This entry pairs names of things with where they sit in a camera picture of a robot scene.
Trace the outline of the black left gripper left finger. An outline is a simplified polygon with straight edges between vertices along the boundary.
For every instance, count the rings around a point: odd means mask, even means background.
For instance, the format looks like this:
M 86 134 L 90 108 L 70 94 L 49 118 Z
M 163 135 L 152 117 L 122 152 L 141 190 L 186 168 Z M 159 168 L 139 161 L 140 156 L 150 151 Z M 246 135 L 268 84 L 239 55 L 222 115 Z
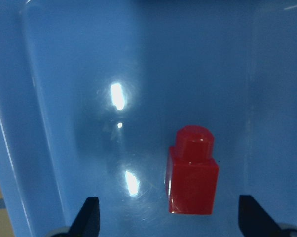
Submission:
M 85 200 L 69 231 L 69 237 L 97 237 L 100 232 L 100 208 L 98 197 Z

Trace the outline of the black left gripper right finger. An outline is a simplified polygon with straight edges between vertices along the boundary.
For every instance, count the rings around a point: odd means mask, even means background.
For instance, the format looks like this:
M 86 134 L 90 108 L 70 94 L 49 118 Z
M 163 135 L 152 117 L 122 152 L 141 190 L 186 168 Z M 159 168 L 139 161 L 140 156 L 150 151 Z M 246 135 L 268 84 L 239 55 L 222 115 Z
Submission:
M 240 195 L 238 226 L 244 237 L 279 237 L 281 228 L 251 195 Z

